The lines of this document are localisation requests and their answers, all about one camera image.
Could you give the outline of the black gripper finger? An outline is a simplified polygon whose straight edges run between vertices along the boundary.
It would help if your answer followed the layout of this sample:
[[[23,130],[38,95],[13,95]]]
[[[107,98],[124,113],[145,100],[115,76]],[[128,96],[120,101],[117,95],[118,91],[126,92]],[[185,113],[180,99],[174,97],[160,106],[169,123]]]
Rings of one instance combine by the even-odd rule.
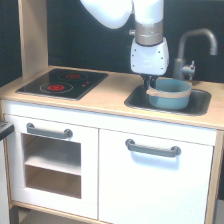
[[[159,78],[159,76],[152,75],[150,77],[150,87],[155,88],[156,87],[156,80]]]
[[[144,88],[145,90],[149,89],[150,86],[150,75],[147,74],[140,74],[141,78],[143,79],[143,83],[144,83]]]

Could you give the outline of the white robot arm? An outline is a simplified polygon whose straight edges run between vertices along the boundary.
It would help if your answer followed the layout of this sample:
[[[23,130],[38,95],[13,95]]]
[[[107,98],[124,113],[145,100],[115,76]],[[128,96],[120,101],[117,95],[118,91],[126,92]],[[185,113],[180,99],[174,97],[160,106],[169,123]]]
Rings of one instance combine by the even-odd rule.
[[[167,40],[163,35],[164,0],[80,0],[103,26],[118,29],[131,15],[135,28],[130,52],[131,70],[144,80],[145,89],[155,86],[169,64]]]

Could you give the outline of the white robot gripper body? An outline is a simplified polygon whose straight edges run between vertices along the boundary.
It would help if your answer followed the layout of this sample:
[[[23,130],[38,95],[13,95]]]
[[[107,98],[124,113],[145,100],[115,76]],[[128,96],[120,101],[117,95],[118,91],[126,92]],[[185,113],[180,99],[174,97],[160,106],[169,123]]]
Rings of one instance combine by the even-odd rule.
[[[132,41],[130,54],[131,70],[135,73],[162,76],[169,65],[166,39],[155,46],[141,46]]]

